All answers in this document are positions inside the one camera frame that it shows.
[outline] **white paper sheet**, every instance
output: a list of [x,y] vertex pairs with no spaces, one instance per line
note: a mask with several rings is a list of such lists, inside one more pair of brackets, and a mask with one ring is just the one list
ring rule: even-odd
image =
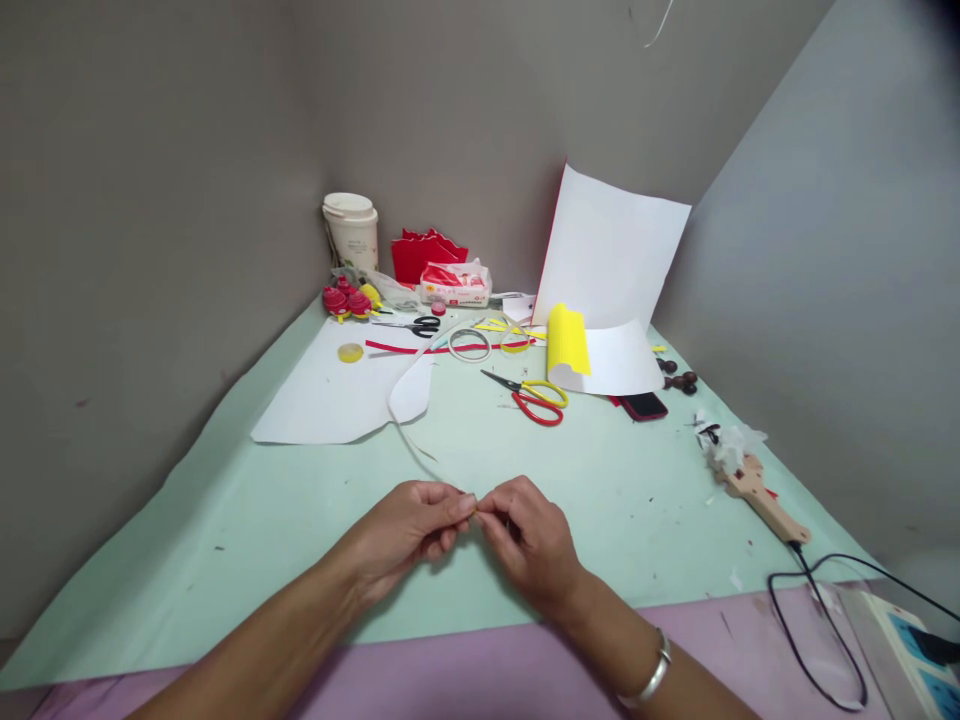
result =
[[663,388],[663,373],[639,320],[605,330],[587,330],[590,375],[557,365],[548,380],[565,390],[593,395],[639,395]]
[[552,382],[604,395],[663,388],[646,332],[689,215],[564,168],[531,322],[547,323],[559,303],[582,313],[591,373],[557,366]]
[[533,324],[566,303],[587,330],[636,319],[646,331],[689,215],[689,205],[634,195],[567,165]]
[[366,340],[411,348],[424,343],[401,328],[327,320],[250,436],[256,442],[288,445],[351,442],[390,422],[387,401],[395,385],[393,409],[398,420],[409,422],[426,412],[432,371],[429,357],[421,357],[412,368],[409,355],[374,359],[367,347],[358,362],[343,363],[337,357],[341,345],[363,346]]
[[521,295],[520,297],[515,298],[504,298],[503,311],[513,318],[514,322],[518,322],[521,325],[529,325],[529,320],[533,316],[533,306],[536,303],[536,300],[536,295]]

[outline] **light green paper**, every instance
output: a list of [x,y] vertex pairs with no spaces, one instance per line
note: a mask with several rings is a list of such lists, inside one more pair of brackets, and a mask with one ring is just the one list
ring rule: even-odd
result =
[[[41,616],[0,673],[0,690],[197,660],[390,488],[425,477],[392,425],[350,445],[261,446],[249,439],[325,317],[313,303],[241,378],[153,500]],[[649,335],[669,348],[652,328]],[[398,331],[397,339],[414,345],[407,333]],[[672,349],[667,356],[679,360]],[[564,422],[545,428],[480,374],[483,367],[519,380],[526,369],[527,377],[542,378],[544,348],[511,357],[494,351],[479,365],[448,355],[435,361],[430,409],[405,426],[412,439],[439,460],[444,477],[478,496],[529,475],[567,513],[582,562],[631,605],[737,594],[731,576],[742,592],[762,590],[769,573],[796,568],[745,502],[716,495],[685,424],[699,408],[720,423],[738,420],[702,381],[693,397],[660,393],[670,409],[662,420],[633,423],[604,398],[572,394]],[[813,533],[807,557],[868,557],[771,452],[758,454],[767,486]],[[831,563],[821,577],[863,575]],[[352,641],[531,619],[474,532],[443,567],[418,568]]]

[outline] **cup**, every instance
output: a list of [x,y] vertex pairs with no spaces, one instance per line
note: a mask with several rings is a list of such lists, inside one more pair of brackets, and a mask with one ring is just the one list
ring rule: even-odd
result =
[[373,203],[353,193],[330,193],[323,198],[338,267],[379,270],[377,256],[377,211]]

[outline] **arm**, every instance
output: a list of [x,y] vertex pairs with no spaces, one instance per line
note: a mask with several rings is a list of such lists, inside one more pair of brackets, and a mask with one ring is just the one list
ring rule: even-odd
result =
[[[660,638],[610,587],[577,559],[567,519],[528,478],[497,487],[477,505],[484,535],[510,581],[560,629],[610,690],[638,695],[659,662]],[[504,524],[509,520],[511,531]],[[673,644],[660,686],[633,717],[755,718],[700,663]]]
[[443,483],[398,485],[316,565],[130,718],[285,717],[347,629],[418,560],[448,552],[475,506],[473,495]]

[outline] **left hand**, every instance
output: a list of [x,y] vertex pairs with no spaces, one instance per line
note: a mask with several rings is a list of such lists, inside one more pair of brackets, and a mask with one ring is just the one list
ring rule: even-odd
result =
[[439,482],[400,483],[340,538],[327,558],[344,562],[370,607],[421,559],[436,562],[469,530],[474,495]]

